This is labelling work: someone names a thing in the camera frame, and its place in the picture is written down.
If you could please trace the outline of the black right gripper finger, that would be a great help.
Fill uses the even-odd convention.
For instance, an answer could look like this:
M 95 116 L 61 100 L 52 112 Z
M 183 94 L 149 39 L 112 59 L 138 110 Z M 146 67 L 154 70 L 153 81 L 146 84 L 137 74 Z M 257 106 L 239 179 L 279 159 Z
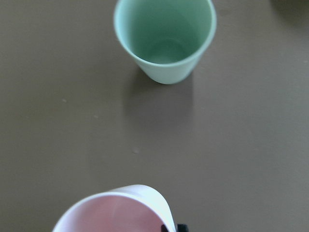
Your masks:
M 177 224 L 177 232 L 189 232 L 186 224 Z

